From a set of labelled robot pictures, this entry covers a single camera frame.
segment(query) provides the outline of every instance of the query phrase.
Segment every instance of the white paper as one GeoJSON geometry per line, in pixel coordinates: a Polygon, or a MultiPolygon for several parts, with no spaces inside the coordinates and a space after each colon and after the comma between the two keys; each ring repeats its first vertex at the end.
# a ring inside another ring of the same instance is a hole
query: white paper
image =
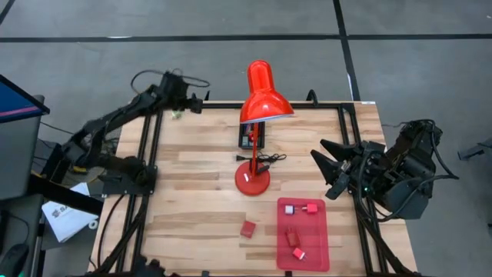
{"type": "MultiPolygon", "coordinates": [[[[83,195],[89,195],[87,183],[84,182],[74,186],[71,190],[83,195]]],[[[42,210],[59,242],[66,242],[87,224],[98,218],[96,215],[81,212],[53,201],[45,203],[42,206],[42,210]]]]}

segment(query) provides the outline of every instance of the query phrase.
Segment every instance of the lamp base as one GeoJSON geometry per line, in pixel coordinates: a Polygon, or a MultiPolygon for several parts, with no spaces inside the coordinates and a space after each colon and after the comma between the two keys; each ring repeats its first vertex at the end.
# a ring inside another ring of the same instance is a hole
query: lamp base
{"type": "MultiPolygon", "coordinates": [[[[236,186],[239,191],[245,195],[256,196],[260,195],[268,189],[270,185],[270,172],[268,170],[257,174],[255,177],[252,176],[249,171],[250,162],[245,162],[239,165],[238,170],[234,179],[236,180],[236,186]]],[[[258,163],[258,168],[262,168],[263,165],[258,163]]]]}

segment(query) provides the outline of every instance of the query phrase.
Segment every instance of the black floor stripe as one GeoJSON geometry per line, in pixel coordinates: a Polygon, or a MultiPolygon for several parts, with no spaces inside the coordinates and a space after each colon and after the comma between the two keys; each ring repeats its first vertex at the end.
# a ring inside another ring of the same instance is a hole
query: black floor stripe
{"type": "Polygon", "coordinates": [[[348,35],[348,40],[492,39],[492,34],[348,35]]]}
{"type": "Polygon", "coordinates": [[[352,61],[351,47],[347,40],[347,30],[345,29],[344,15],[341,11],[340,0],[333,0],[335,15],[337,16],[338,31],[340,32],[341,49],[344,52],[345,68],[347,69],[348,81],[351,86],[352,100],[360,101],[361,94],[355,77],[354,62],[352,61]]]}
{"type": "Polygon", "coordinates": [[[15,0],[8,0],[7,4],[3,8],[2,13],[0,13],[0,25],[2,24],[3,20],[5,19],[5,16],[7,16],[8,12],[10,11],[10,8],[14,5],[15,0]]]}
{"type": "Polygon", "coordinates": [[[0,42],[233,42],[233,41],[317,41],[340,39],[339,35],[163,35],[66,38],[0,38],[0,42]]]}

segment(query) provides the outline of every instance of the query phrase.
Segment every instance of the red tray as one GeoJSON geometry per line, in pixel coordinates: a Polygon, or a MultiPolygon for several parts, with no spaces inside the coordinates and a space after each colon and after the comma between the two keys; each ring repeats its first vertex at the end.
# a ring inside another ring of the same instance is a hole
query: red tray
{"type": "Polygon", "coordinates": [[[326,207],[323,200],[291,198],[277,200],[277,266],[284,270],[316,272],[326,272],[330,269],[326,207]],[[317,205],[316,214],[309,215],[301,210],[308,203],[317,205]],[[286,205],[294,205],[293,215],[285,215],[286,205]],[[301,240],[299,248],[306,253],[302,260],[292,255],[294,248],[288,245],[285,235],[288,227],[295,228],[299,234],[301,240]]]}

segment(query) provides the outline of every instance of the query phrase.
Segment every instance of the wooden tabletop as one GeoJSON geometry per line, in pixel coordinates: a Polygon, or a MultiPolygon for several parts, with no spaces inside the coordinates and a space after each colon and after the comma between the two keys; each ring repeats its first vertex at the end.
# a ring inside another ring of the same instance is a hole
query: wooden tabletop
{"type": "MultiPolygon", "coordinates": [[[[384,143],[376,105],[356,102],[355,108],[362,139],[384,143]]],[[[143,121],[139,118],[124,126],[118,156],[137,154],[143,121]]],[[[323,199],[327,207],[330,271],[294,272],[294,276],[365,275],[353,200],[346,193],[335,201],[324,197],[329,188],[309,154],[312,149],[326,153],[319,144],[321,139],[342,143],[337,112],[296,109],[293,117],[267,122],[262,152],[286,154],[287,158],[271,166],[270,187],[257,197],[242,195],[235,187],[234,173],[241,164],[235,156],[251,155],[238,148],[238,126],[238,109],[204,109],[200,115],[187,112],[179,120],[173,120],[171,112],[165,113],[156,162],[158,181],[150,198],[141,253],[160,260],[169,273],[200,275],[202,270],[208,270],[211,275],[284,275],[275,261],[277,199],[323,199]],[[239,235],[244,220],[257,224],[251,239],[239,235]]],[[[350,123],[347,128],[351,134],[350,123]]],[[[100,227],[117,198],[105,200],[100,227]]],[[[125,197],[108,223],[102,259],[121,237],[127,203],[125,197]]],[[[95,240],[93,261],[97,260],[101,229],[95,240]]],[[[381,233],[404,265],[417,270],[405,222],[381,224],[381,233]]],[[[374,244],[371,239],[370,242],[374,268],[378,269],[374,244]]],[[[133,245],[131,241],[126,269],[133,245]]]]}

